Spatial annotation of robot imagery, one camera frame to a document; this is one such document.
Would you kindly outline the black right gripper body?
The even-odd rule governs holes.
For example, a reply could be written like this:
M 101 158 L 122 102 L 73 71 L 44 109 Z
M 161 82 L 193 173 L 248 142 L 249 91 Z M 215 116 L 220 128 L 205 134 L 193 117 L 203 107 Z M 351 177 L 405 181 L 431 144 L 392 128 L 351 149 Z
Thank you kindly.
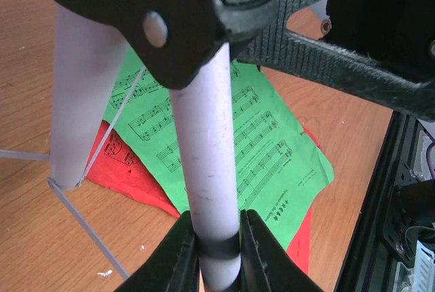
M 413 82 L 434 81 L 434 0 L 328 0 L 328 43 Z

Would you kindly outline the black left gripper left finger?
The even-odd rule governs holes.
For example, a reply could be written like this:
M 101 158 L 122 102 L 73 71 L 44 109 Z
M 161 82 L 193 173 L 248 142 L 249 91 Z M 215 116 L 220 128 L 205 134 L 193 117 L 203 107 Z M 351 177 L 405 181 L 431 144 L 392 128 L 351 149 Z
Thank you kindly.
M 191 216 L 186 211 L 148 260 L 116 291 L 198 291 L 199 261 L 195 243 Z

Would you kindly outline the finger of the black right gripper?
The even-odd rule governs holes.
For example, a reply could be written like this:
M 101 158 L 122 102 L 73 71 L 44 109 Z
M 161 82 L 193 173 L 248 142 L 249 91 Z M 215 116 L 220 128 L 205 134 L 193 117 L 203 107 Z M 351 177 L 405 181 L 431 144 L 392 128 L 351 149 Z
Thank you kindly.
M 426 121 L 434 119 L 434 81 L 413 82 L 381 66 L 375 59 L 290 31 L 295 12 L 321 0 L 277 0 L 271 25 L 239 55 L 260 65 L 335 88 Z

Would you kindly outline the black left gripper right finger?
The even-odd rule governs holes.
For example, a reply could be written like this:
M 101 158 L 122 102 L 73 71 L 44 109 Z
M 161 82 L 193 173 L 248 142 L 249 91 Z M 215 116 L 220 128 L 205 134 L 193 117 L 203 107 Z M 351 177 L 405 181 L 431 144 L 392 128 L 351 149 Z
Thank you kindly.
M 254 210 L 241 212 L 242 291 L 320 291 Z

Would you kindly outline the green sheet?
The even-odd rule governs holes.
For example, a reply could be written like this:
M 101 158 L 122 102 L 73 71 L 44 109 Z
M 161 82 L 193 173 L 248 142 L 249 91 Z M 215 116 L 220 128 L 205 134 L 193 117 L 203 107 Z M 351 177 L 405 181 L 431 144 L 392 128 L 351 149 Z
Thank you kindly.
M 231 82 L 239 208 L 257 211 L 279 244 L 288 247 L 316 195 L 333 181 L 334 170 L 256 66 L 233 62 Z M 188 210 L 169 92 L 132 49 L 103 118 L 175 208 Z

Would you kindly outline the red music sheet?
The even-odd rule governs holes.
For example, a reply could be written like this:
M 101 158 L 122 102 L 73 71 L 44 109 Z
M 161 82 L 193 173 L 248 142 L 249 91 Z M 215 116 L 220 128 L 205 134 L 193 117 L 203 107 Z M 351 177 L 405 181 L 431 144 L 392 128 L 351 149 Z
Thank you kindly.
M 180 216 L 157 180 L 115 130 L 109 133 L 86 178 L 175 218 Z M 287 248 L 288 256 L 305 274 L 309 273 L 311 224 L 309 209 Z

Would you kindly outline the white music stand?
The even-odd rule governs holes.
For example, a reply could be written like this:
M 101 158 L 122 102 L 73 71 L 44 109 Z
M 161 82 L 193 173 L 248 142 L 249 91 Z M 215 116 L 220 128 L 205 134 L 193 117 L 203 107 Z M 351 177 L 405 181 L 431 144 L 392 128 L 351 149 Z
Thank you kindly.
M 230 61 L 270 24 L 275 0 L 54 0 L 113 31 L 168 88 L 208 291 L 241 290 Z

